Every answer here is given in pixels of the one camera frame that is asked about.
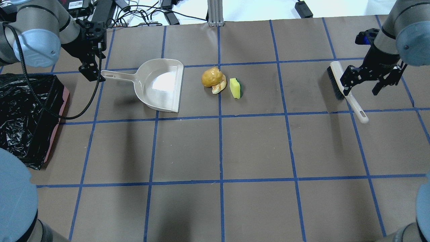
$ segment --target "metal bracket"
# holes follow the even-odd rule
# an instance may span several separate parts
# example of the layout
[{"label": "metal bracket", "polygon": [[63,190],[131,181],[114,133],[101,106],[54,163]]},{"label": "metal bracket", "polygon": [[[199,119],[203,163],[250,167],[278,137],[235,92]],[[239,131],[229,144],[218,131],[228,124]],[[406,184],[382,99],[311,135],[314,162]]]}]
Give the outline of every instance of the metal bracket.
[{"label": "metal bracket", "polygon": [[224,26],[222,0],[208,0],[209,27]]}]

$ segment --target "dustpan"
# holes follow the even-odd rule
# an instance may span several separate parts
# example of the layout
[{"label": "dustpan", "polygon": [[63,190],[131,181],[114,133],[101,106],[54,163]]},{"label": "dustpan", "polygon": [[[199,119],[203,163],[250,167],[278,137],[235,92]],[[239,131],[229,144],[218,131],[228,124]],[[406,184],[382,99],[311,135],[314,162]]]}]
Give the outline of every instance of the dustpan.
[{"label": "dustpan", "polygon": [[179,112],[184,65],[173,59],[152,59],[135,74],[102,71],[106,80],[131,81],[136,96],[148,107],[163,112]]}]

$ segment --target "white floor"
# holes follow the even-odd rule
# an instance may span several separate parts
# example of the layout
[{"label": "white floor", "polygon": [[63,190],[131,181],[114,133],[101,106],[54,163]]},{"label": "white floor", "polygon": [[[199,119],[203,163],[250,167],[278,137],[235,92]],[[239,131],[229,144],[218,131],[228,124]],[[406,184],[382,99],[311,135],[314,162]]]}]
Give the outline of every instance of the white floor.
[{"label": "white floor", "polygon": [[[141,5],[154,5],[155,0],[139,0]],[[223,0],[224,21],[256,21],[269,19],[299,19],[294,9],[296,0]],[[306,0],[314,18],[338,16],[365,16],[388,14],[395,0]],[[173,11],[204,19],[207,13],[206,0],[182,0]],[[202,23],[176,14],[182,25]],[[131,25],[143,22],[138,17],[127,19]],[[153,16],[154,21],[167,25],[163,14]]]}]

